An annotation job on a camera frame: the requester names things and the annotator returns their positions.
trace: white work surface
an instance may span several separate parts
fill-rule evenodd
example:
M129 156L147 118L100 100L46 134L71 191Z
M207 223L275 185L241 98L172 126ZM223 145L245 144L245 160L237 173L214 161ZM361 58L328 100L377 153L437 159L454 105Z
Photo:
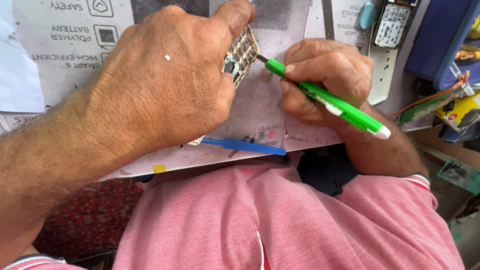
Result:
M83 87L101 67L104 58L114 48L125 28L134 21L138 22L142 13L149 12L145 7L154 5L151 8L155 9L159 3L159 0L61 1L16 0L13 3L13 15L18 23L15 35L38 66L47 110ZM98 5L99 2L100 5L95 10L93 5ZM176 2L188 2L192 7ZM191 2L178 0L173 3L193 11L194 14L206 15L207 12L211 15L223 0L210 0L208 11L206 4L202 7L201 4ZM304 37L325 37L324 11L320 0L277 2L282 3L277 3L278 8L271 8L268 6L271 3L266 1L252 1L258 14L251 27L262 55L282 61L285 51ZM354 27L358 18L355 13L360 12L359 7L361 8L364 2L335 1L332 12L335 39L356 45L362 54L367 55L372 30L370 29L367 32L368 37L364 38L365 33L358 32ZM374 0L372 3L377 5L378 10L381 9L381 1ZM396 55L399 50L370 51L375 67L369 101L378 103L389 95L386 101L377 106L384 113L395 112L416 97L411 87L413 77L403 73L403 66L428 3L428 0L421 2L398 59ZM275 17L282 18L282 21L269 21L272 12ZM403 85L402 82L406 79L409 81ZM286 115L280 108L282 94L278 81L278 77L257 61L237 89L229 119L206 137L239 140L248 137L255 139L255 143L282 147L287 151L341 142L336 132L328 127L303 125ZM3 112L0 115L0 134L3 130L13 130L23 123L31 122L38 115ZM153 173L154 165L164 164L167 171L170 171L262 155L223 149L221 146L185 144L148 154L105 178Z

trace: yellow box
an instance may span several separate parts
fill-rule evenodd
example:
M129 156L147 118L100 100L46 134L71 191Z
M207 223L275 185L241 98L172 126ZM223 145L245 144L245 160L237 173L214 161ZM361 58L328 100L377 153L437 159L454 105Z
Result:
M434 113L455 131L461 131L480 119L480 91L452 101L452 104L440 107Z

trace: blue plastic bin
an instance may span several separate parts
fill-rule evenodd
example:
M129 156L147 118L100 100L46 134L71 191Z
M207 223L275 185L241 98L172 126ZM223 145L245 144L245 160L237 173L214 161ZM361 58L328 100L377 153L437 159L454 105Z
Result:
M457 78L450 65L480 12L480 0L432 0L417 34L405 72L433 81L435 89L451 88ZM480 40L468 42L480 47ZM480 60L456 62L468 82L480 83Z

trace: workbench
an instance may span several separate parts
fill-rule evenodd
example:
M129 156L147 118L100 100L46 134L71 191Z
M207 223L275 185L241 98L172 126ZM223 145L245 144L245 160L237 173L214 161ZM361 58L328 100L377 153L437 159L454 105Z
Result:
M60 2L40 0L17 0L13 3L13 14L16 21L19 22L15 35L38 66L46 110L59 103L73 91L84 86L98 71L104 59L114 48L102 44L98 39L96 28L103 27L108 31L111 29L118 40L126 27L134 22L140 22L141 18L149 13L148 9L144 10L143 8L161 8L158 6L150 7L153 4L158 5L157 0L132 0L131 2L128 0L103 0L102 2L107 7L107 10L102 13L93 9L92 0L68 0L66 1L67 5ZM221 2L223 0L210 0L208 5L202 6L196 3L193 7L178 5L189 13L206 16L207 14L213 14ZM325 38L325 26L323 24L325 18L323 18L324 11L321 1L286 0L286 2L287 6L290 7L287 13L285 13L285 8L280 7L282 5L278 9L266 10L261 6L261 2L257 3L258 21L251 24L260 53L265 57L275 58L279 61L283 60L285 51L291 45L304 37ZM365 1L348 0L346 2L356 3L356 5L350 5L348 8L358 11L359 4L361 7ZM386 89L386 95L383 98L386 98L386 100L378 103L376 108L385 114L396 112L412 103L416 98L412 86L415 77L403 73L403 67L429 2L429 0L423 0L417 5L415 17L408 32L404 34L403 46L399 50L389 52L395 57L386 55L384 51L378 52L377 56L372 55L374 51L370 54L375 61L375 69L377 70L374 71L373 76L374 88L375 85L381 84L380 88ZM287 23L280 24L262 20L263 15L265 17L271 15L266 14L268 12L279 12L282 16L289 17L289 20ZM74 29L87 29L87 31L81 33L85 35L86 41L65 40L68 35L71 36L72 33L69 33L68 30L71 30L72 26L77 27ZM67 29L66 32L57 33L58 30L65 29ZM339 39L342 41L341 35L336 36L336 40ZM357 45L357 47L362 51L362 54L366 55L369 51L363 46ZM381 79L378 77L381 75L376 75L378 73L387 74L387 78ZM257 61L236 91L228 120L219 128L208 133L206 137L248 139L249 141L254 139L255 143L282 147L287 151L342 142L336 132L328 127L307 126L286 115L281 109L282 94L278 82L279 78L266 70L260 61ZM369 100L375 100L376 97L378 95L372 95ZM38 116L39 114L32 113L2 112L0 117L5 119L4 122L7 126L4 126L3 129L0 127L0 133L29 123ZM139 176L154 171L177 170L262 155L264 154L224 149L214 145L192 146L185 144L150 153L109 174L105 179Z

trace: pink shirt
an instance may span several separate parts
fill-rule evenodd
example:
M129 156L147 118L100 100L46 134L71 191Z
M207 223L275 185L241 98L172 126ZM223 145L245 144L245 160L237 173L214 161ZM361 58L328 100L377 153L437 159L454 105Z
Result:
M247 163L152 180L114 269L464 268L420 175L357 176L330 197L292 166ZM6 269L81 268L33 256Z

